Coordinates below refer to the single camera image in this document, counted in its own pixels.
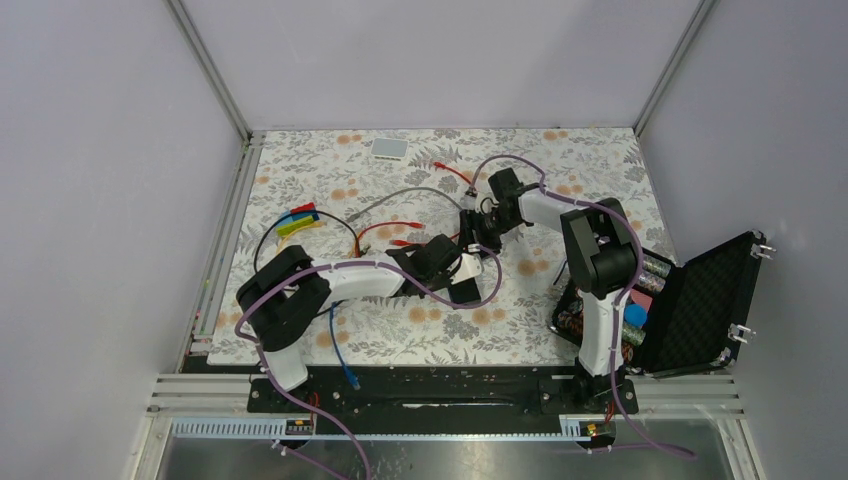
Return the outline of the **black network switch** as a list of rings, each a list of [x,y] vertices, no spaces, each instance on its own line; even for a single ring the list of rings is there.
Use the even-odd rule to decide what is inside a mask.
[[[448,287],[450,300],[458,305],[478,304],[481,294],[475,278],[468,278]]]

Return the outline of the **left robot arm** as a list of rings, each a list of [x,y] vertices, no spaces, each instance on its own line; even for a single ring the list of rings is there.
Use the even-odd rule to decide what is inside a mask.
[[[272,398],[288,411],[309,401],[308,370],[298,345],[312,321],[336,303],[365,297],[423,297],[442,289],[451,306],[479,300],[465,292],[481,274],[480,260],[439,235],[425,245],[361,258],[317,259],[303,247],[284,249],[236,293],[242,316],[236,335],[254,343],[275,379]]]

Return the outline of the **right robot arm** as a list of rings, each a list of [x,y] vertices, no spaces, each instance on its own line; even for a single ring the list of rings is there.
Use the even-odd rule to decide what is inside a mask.
[[[568,200],[539,183],[525,185],[511,169],[489,178],[495,204],[459,214],[462,243],[494,254],[502,237],[520,225],[541,225],[562,235],[569,280],[582,301],[583,330],[575,363],[573,396],[583,410],[597,412],[621,383],[623,310],[642,271],[643,252],[618,200]]]

